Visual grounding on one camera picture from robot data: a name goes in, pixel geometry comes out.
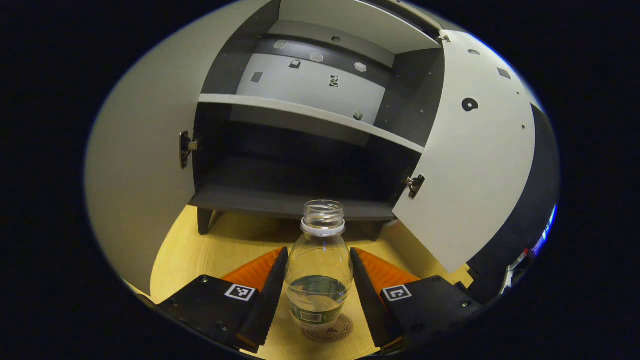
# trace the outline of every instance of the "wooden floor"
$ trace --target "wooden floor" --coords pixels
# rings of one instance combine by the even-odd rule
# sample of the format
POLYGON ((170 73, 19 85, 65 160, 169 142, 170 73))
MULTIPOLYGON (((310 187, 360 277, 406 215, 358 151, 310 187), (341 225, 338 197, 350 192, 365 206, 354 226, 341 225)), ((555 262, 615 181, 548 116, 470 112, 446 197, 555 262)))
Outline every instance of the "wooden floor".
MULTIPOLYGON (((199 235, 196 208, 187 206, 157 255, 151 275, 151 300, 158 304, 199 275, 221 277, 275 248, 287 246, 291 252, 300 234, 299 220, 224 213, 209 234, 199 235)), ((461 281, 469 286, 472 282, 467 265, 448 274, 400 222, 385 227, 378 241, 370 241, 364 234, 364 231, 349 229, 344 234, 347 246, 359 247, 420 278, 440 275, 452 284, 461 281)), ((355 283, 342 311, 353 321, 353 332, 346 339, 330 344, 307 339, 294 325, 284 290, 283 287, 266 344, 260 347, 258 357, 341 360, 356 359, 379 350, 373 345, 355 283)))

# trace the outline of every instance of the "plastic bottle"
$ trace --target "plastic bottle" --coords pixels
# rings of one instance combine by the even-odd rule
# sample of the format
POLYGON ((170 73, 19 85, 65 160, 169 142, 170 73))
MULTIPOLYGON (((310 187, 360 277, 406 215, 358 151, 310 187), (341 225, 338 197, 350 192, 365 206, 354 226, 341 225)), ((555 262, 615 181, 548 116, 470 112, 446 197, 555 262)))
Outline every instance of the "plastic bottle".
POLYGON ((302 328, 331 326, 338 319, 353 282, 353 264, 341 234, 344 206, 336 201, 305 204, 303 234, 289 254, 287 297, 302 328))

